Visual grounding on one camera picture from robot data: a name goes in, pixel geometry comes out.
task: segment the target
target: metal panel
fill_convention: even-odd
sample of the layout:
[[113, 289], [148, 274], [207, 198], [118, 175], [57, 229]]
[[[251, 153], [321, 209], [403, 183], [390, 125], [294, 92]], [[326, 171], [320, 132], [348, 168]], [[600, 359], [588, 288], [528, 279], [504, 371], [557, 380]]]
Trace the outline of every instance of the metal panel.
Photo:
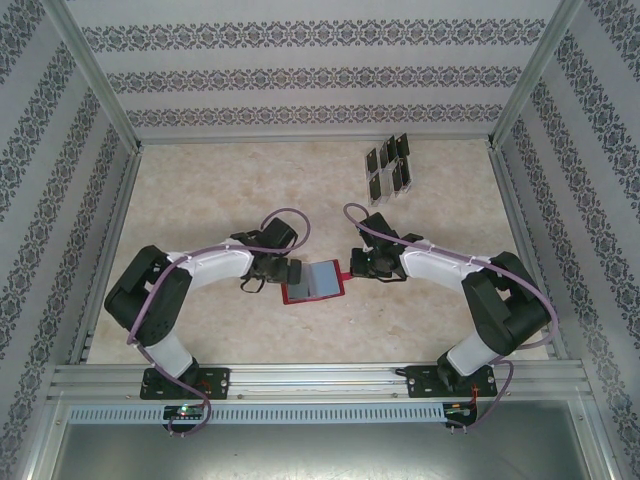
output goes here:
[[[159, 425], [162, 405], [98, 405], [72, 407], [73, 425]], [[441, 403], [375, 405], [217, 405], [210, 424], [216, 425], [308, 425], [335, 423], [444, 422]], [[195, 424], [197, 420], [180, 420]]]
[[622, 478], [594, 399], [567, 403], [592, 478]]
[[69, 425], [53, 478], [589, 478], [566, 404], [511, 403], [468, 435], [440, 425]]

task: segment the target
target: enclosure wall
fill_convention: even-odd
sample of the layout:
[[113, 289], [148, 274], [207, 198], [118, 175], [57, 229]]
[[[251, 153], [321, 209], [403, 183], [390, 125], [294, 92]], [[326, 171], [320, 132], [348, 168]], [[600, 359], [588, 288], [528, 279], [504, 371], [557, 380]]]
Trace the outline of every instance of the enclosure wall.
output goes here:
[[28, 446], [48, 367], [77, 340], [131, 155], [42, 5], [2, 0], [0, 15], [5, 479]]
[[491, 132], [557, 0], [77, 0], [143, 141]]
[[640, 476], [640, 2], [585, 2], [502, 145], [566, 348]]

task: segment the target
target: robotic arm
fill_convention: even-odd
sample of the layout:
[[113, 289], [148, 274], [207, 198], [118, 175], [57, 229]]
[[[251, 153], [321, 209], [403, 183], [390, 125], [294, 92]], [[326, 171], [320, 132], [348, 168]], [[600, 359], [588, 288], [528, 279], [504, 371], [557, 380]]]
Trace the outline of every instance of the robotic arm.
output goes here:
[[175, 323], [189, 292], [224, 278], [239, 277], [242, 287], [252, 279], [259, 280], [260, 291], [265, 282], [300, 282], [302, 263], [290, 262], [283, 254], [254, 253], [228, 249], [240, 246], [284, 249], [298, 235], [285, 222], [274, 218], [262, 231], [242, 232], [212, 248], [208, 253], [189, 258], [186, 253], [164, 253], [155, 246], [140, 250], [106, 297], [105, 308], [116, 321], [131, 332], [135, 320], [150, 294], [151, 287], [173, 262], [187, 255], [187, 260], [165, 278], [135, 334], [153, 362], [172, 377], [193, 385], [198, 376], [198, 362], [176, 335]]
[[[368, 216], [361, 225], [399, 238], [380, 213]], [[432, 251], [435, 245], [418, 235], [409, 234], [402, 239], [416, 245], [412, 247], [359, 231], [365, 248], [352, 250], [354, 277], [383, 282], [424, 278], [467, 298], [475, 331], [438, 359], [438, 377], [450, 391], [464, 384], [482, 366], [511, 354], [551, 319], [542, 303], [520, 284], [482, 266]], [[512, 253], [476, 258], [535, 285]], [[508, 292], [508, 296], [503, 299], [499, 292]]]

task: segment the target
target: aluminum frame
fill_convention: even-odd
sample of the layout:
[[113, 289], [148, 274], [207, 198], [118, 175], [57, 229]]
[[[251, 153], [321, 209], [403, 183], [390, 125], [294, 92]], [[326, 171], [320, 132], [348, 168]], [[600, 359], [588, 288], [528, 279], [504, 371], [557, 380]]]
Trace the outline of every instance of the aluminum frame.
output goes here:
[[[617, 479], [620, 472], [611, 453], [591, 386], [580, 360], [514, 361], [515, 372], [503, 401], [561, 400], [568, 402], [580, 448], [594, 479]], [[286, 404], [411, 404], [456, 399], [412, 399], [406, 379], [395, 369], [406, 363], [226, 365], [229, 396], [216, 405]], [[23, 479], [48, 479], [54, 473], [70, 411], [76, 405], [175, 405], [180, 401], [144, 401], [139, 397], [144, 365], [69, 365], [53, 372], [36, 441]], [[495, 368], [499, 388], [508, 374]], [[488, 402], [491, 399], [480, 399]]]
[[62, 36], [98, 100], [100, 100], [100, 105], [107, 112], [109, 119], [120, 135], [120, 140], [127, 146], [128, 150], [138, 148], [140, 139], [113, 91], [106, 74], [100, 68], [100, 64], [91, 47], [89, 47], [82, 30], [73, 15], [71, 15], [67, 2], [65, 0], [43, 0], [42, 6]]
[[[540, 272], [540, 267], [536, 261], [536, 256], [533, 245], [531, 244], [529, 233], [527, 232], [524, 217], [518, 208], [515, 191], [513, 189], [513, 184], [509, 179], [509, 175], [507, 174], [507, 167], [502, 151], [499, 148], [494, 148], [489, 141], [486, 142], [486, 146], [493, 174], [496, 177], [496, 183], [498, 184], [498, 191], [502, 198], [502, 204], [504, 205], [504, 210], [507, 214], [509, 228], [511, 229], [513, 240], [516, 244], [516, 249], [518, 250], [518, 256], [522, 260], [527, 271], [535, 280], [538, 288], [540, 288], [545, 295], [549, 296], [549, 292], [546, 289], [544, 279]], [[548, 332], [548, 328], [545, 327], [543, 331]], [[551, 343], [547, 344], [546, 347], [547, 353], [551, 358], [569, 358], [560, 333], [558, 333], [558, 335], [556, 335]]]
[[500, 147], [504, 143], [582, 3], [582, 0], [560, 0], [553, 17], [549, 20], [549, 25], [545, 28], [542, 38], [491, 132], [492, 146]]

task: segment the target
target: table surface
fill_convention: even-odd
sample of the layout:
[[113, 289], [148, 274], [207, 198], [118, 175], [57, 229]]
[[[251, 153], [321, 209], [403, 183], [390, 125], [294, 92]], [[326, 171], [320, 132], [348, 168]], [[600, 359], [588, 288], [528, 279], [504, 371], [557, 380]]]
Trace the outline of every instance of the table surface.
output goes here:
[[[401, 236], [475, 255], [515, 252], [482, 140], [411, 142], [414, 184], [380, 211]], [[342, 214], [366, 203], [364, 157], [375, 142], [240, 143], [145, 147], [109, 289], [140, 248], [192, 251], [259, 227], [280, 207], [311, 219], [304, 262], [338, 259], [348, 270], [362, 245]], [[303, 222], [283, 220], [300, 234]], [[473, 330], [466, 300], [426, 280], [382, 284], [354, 279], [342, 297], [284, 305], [280, 286], [259, 294], [227, 279], [192, 292], [178, 336], [200, 363], [347, 363], [434, 361]], [[126, 331], [104, 309], [89, 363], [144, 363]], [[545, 359], [544, 347], [517, 353]]]

